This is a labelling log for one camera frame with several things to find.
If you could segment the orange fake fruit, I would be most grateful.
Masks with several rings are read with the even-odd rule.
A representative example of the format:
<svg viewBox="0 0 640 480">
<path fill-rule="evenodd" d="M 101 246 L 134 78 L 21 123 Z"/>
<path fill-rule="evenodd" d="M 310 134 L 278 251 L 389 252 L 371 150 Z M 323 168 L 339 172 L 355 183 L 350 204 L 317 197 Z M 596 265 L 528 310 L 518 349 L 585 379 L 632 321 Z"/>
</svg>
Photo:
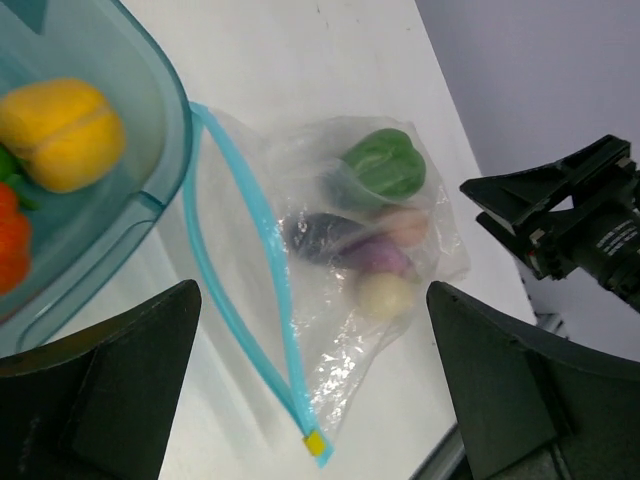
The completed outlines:
<svg viewBox="0 0 640 480">
<path fill-rule="evenodd" d="M 1 295 L 14 290 L 31 266 L 32 229 L 14 190 L 1 183 Z"/>
</svg>

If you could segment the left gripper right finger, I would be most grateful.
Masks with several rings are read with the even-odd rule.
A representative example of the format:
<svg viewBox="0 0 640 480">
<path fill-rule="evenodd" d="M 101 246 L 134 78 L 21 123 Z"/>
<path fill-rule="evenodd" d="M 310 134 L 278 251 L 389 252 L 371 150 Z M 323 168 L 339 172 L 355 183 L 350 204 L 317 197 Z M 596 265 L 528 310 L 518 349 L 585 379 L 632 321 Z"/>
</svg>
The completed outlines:
<svg viewBox="0 0 640 480">
<path fill-rule="evenodd" d="M 444 282 L 426 303 L 474 478 L 638 478 L 638 363 Z"/>
</svg>

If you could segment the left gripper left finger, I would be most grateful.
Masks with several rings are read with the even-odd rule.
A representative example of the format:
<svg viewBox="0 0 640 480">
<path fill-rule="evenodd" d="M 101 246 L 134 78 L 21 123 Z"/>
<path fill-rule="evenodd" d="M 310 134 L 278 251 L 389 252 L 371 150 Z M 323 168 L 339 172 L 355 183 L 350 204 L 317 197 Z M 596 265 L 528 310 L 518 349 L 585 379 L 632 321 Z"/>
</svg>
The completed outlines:
<svg viewBox="0 0 640 480">
<path fill-rule="evenodd" d="M 201 303 L 198 284 L 185 280 L 2 358 L 2 478 L 158 478 Z"/>
</svg>

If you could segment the green fake bell pepper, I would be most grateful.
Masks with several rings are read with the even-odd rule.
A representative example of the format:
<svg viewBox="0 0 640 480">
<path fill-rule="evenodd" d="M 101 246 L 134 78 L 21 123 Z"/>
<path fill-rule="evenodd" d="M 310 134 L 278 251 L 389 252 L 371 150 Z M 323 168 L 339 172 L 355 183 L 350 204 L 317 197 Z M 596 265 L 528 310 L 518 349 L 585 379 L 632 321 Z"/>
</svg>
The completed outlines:
<svg viewBox="0 0 640 480">
<path fill-rule="evenodd" d="M 423 187 L 426 173 L 426 161 L 409 135 L 384 128 L 342 154 L 325 188 L 340 208 L 375 210 L 411 198 Z"/>
</svg>

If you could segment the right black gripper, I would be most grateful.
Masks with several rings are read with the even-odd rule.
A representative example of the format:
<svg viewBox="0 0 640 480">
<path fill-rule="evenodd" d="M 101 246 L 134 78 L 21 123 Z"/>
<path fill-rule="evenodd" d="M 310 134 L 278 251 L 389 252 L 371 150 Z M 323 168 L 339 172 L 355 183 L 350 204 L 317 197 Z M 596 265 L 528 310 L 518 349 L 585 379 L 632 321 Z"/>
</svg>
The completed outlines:
<svg viewBox="0 0 640 480">
<path fill-rule="evenodd" d="M 639 307 L 639 171 L 606 135 L 540 167 L 465 181 L 477 221 L 538 279 L 576 269 Z"/>
</svg>

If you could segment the yellow fake fruit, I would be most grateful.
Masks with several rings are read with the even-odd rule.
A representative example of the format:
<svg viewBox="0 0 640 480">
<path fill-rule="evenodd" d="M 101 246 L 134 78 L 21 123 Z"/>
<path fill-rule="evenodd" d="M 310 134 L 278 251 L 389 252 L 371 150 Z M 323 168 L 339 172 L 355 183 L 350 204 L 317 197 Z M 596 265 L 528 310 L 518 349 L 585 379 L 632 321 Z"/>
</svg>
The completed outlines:
<svg viewBox="0 0 640 480">
<path fill-rule="evenodd" d="M 35 183 L 65 194 L 115 167 L 126 149 L 126 131 L 99 89 L 77 78 L 55 78 L 1 98 L 1 143 Z"/>
</svg>

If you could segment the purple fake eggplant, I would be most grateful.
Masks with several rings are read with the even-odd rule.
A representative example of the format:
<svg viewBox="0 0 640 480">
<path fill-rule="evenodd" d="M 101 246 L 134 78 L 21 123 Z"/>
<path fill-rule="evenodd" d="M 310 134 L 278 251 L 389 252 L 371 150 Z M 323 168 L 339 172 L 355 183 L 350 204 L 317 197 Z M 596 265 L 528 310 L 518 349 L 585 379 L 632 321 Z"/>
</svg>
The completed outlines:
<svg viewBox="0 0 640 480">
<path fill-rule="evenodd" d="M 388 236 L 331 213 L 300 213 L 284 222 L 290 252 L 314 265 L 363 273 L 390 272 L 410 282 L 421 277 L 413 261 Z"/>
</svg>

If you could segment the clear zip top bag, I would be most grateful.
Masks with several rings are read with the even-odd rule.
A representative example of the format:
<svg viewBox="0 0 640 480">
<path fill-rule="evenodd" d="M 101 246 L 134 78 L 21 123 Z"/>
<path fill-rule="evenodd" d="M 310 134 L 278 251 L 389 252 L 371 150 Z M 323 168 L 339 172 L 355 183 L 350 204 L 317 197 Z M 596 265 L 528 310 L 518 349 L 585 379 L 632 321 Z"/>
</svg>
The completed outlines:
<svg viewBox="0 0 640 480">
<path fill-rule="evenodd" d="M 470 260 L 415 126 L 338 116 L 261 136 L 192 103 L 186 233 L 204 287 L 319 466 L 375 357 Z"/>
</svg>

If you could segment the green fake chili pepper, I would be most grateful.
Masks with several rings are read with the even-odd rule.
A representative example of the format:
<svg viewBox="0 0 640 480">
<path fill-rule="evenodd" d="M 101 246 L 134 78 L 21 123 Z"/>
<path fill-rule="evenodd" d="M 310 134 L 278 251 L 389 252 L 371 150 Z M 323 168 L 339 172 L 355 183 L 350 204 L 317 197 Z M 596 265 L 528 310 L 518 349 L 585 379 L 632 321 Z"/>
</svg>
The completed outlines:
<svg viewBox="0 0 640 480">
<path fill-rule="evenodd" d="M 36 201 L 28 198 L 22 192 L 21 185 L 24 183 L 24 178 L 21 160 L 4 145 L 1 146 L 1 181 L 13 189 L 21 207 L 29 211 L 36 211 L 40 208 Z"/>
</svg>

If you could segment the cream fake garlic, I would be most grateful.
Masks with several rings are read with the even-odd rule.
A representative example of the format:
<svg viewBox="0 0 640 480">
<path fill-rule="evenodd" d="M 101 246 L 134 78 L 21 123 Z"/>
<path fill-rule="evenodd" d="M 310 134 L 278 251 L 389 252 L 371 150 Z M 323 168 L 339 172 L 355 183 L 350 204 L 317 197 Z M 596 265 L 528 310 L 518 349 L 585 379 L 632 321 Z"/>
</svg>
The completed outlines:
<svg viewBox="0 0 640 480">
<path fill-rule="evenodd" d="M 405 279 L 390 273 L 363 276 L 357 287 L 360 307 L 379 319 L 392 319 L 413 304 L 413 288 Z"/>
</svg>

